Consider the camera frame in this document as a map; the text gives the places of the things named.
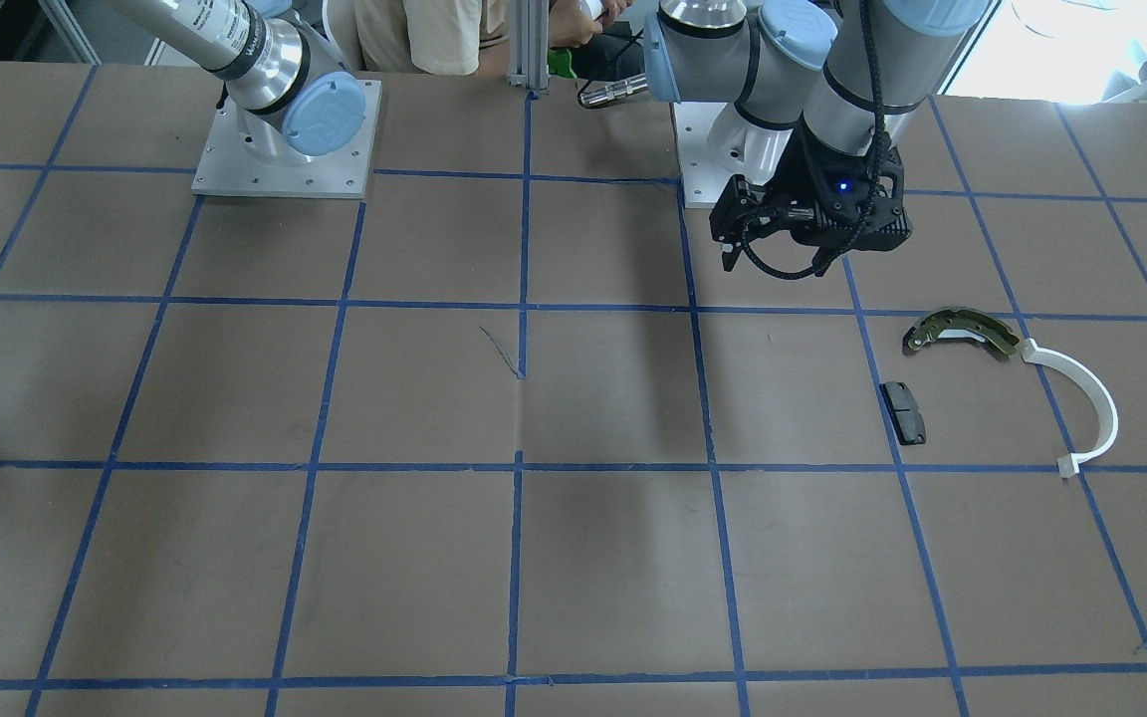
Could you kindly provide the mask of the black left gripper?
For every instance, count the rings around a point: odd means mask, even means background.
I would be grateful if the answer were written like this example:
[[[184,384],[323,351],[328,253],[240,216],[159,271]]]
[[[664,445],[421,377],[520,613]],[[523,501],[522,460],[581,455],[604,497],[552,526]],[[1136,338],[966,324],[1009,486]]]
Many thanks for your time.
[[[746,176],[729,176],[709,228],[721,244],[725,272],[746,257],[762,273],[785,273],[752,250],[752,242],[783,231],[811,248],[892,251],[910,239],[900,151],[885,149],[873,181],[871,159],[829,148],[799,120],[771,177],[771,194]]]

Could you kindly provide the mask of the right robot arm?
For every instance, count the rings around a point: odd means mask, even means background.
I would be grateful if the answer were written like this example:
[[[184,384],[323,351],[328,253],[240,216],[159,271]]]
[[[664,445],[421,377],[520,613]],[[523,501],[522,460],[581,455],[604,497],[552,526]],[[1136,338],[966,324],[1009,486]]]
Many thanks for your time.
[[[367,100],[342,50],[291,1],[114,1],[115,11],[223,81],[237,108],[307,157],[362,128]]]

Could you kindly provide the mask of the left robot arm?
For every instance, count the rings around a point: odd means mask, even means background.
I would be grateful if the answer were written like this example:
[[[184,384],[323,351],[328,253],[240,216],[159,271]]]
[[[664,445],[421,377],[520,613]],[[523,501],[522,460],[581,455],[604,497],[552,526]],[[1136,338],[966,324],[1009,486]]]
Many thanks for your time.
[[[707,223],[725,271],[824,276],[848,251],[910,239],[897,141],[984,1],[663,1],[643,29],[651,96],[721,102],[746,128],[787,132],[770,176],[729,173]]]

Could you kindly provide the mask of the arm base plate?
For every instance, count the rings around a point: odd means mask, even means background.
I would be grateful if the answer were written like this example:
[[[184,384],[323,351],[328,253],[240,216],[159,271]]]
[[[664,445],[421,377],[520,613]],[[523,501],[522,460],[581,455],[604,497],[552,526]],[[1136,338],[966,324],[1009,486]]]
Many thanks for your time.
[[[291,149],[280,132],[227,100],[200,155],[192,190],[217,198],[362,200],[379,126],[383,81],[360,79],[362,125],[337,151],[310,157]]]
[[[674,145],[681,167],[684,206],[711,209],[729,176],[765,185],[777,172],[791,128],[763,128],[724,102],[672,106]]]

